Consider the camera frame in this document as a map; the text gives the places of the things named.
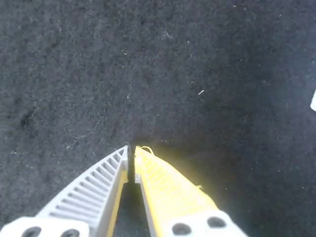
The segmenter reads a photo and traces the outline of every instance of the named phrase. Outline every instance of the black carpet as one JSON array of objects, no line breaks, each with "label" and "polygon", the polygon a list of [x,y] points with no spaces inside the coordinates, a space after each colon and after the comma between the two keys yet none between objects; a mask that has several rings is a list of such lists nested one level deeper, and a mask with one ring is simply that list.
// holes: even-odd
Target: black carpet
[{"label": "black carpet", "polygon": [[[250,236],[315,236],[315,12],[314,0],[1,0],[0,225],[138,141]],[[149,235],[134,192],[115,236]]]}]

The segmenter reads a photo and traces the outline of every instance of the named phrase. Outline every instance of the dark stain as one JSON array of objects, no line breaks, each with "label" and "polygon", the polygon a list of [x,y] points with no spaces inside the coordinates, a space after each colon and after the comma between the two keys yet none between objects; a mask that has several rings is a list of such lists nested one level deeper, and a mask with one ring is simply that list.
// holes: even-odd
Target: dark stain
[{"label": "dark stain", "polygon": [[35,108],[29,110],[27,113],[25,113],[21,120],[20,120],[20,124],[22,127],[27,127],[30,125],[30,122],[31,122],[31,118],[32,116],[34,115],[34,112],[35,112]]}]

